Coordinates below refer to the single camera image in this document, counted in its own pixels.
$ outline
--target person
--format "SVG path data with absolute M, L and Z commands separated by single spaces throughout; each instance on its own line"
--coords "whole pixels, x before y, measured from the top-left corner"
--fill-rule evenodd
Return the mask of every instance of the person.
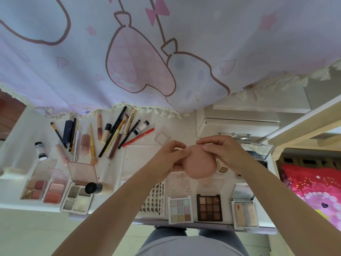
M 232 137 L 205 137 L 196 143 L 206 144 L 205 151 L 215 154 L 243 176 L 296 256 L 341 255 L 341 232 L 254 160 Z M 183 170 L 176 162 L 189 154 L 186 145 L 178 141 L 163 146 L 85 219 L 53 256 L 111 256 L 152 187 L 169 173 Z M 235 233 L 224 232 L 201 230 L 199 236 L 186 237 L 178 228 L 155 229 L 137 255 L 247 256 Z

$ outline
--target white shirt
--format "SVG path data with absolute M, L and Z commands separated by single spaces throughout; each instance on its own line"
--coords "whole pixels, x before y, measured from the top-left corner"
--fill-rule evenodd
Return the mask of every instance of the white shirt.
M 171 236 L 158 239 L 141 248 L 136 256 L 244 256 L 230 245 L 203 236 Z

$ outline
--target forearm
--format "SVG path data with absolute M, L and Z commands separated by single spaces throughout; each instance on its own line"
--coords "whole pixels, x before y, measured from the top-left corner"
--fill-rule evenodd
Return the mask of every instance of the forearm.
M 154 184 L 145 169 L 140 169 L 84 220 L 53 256 L 111 256 Z
M 341 232 L 256 161 L 240 172 L 296 256 L 339 255 Z

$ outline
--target leg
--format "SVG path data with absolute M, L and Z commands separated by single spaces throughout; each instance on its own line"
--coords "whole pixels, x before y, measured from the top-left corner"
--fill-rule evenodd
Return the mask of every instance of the leg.
M 177 228 L 177 227 L 155 227 L 155 230 L 151 232 L 148 236 L 145 243 L 141 248 L 146 246 L 147 244 L 156 241 L 158 239 L 169 237 L 169 236 L 187 236 L 186 228 Z
M 199 235 L 204 236 L 206 238 L 216 239 L 218 241 L 227 243 L 234 249 L 240 251 L 243 255 L 249 256 L 246 251 L 244 245 L 242 244 L 239 237 L 236 235 L 234 231 L 220 231 L 220 230 L 206 230 L 206 229 L 198 229 Z

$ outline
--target drawer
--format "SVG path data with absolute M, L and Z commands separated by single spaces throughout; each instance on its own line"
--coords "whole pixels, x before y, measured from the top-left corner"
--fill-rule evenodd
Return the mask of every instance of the drawer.
M 229 119 L 205 118 L 200 126 L 197 126 L 198 137 L 208 137 L 222 134 L 250 134 L 251 140 L 256 141 L 279 129 L 278 122 L 247 121 Z

